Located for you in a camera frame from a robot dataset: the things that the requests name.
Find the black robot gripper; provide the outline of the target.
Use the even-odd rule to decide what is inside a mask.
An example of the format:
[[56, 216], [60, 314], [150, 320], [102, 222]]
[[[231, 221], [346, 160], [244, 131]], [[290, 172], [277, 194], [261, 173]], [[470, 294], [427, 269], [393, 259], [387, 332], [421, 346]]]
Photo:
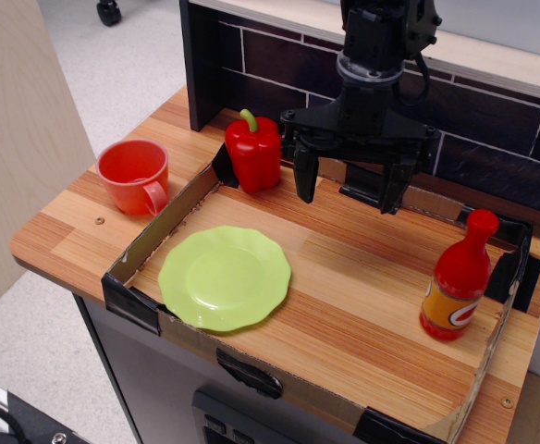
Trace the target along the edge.
[[381, 166], [380, 211], [397, 213], [413, 176], [429, 165], [440, 131], [398, 113], [395, 100], [389, 89], [344, 85], [328, 104], [281, 114], [283, 155], [294, 162], [304, 202], [313, 201], [319, 160], [336, 159]]

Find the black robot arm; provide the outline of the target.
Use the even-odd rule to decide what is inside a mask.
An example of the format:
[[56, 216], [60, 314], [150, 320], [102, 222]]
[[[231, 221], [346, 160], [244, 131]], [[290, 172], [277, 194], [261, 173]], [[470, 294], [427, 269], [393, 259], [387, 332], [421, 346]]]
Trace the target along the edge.
[[345, 32], [336, 62], [340, 94], [326, 105], [283, 112], [282, 151], [293, 163], [297, 194], [306, 203], [313, 201], [322, 158], [382, 166], [377, 193], [367, 200], [394, 214], [413, 176], [429, 165], [440, 133], [391, 104], [416, 106], [428, 95], [424, 85], [417, 96], [403, 97], [399, 80], [406, 61], [413, 61], [429, 82], [422, 51], [436, 42], [442, 19], [432, 1], [343, 1], [340, 9]]

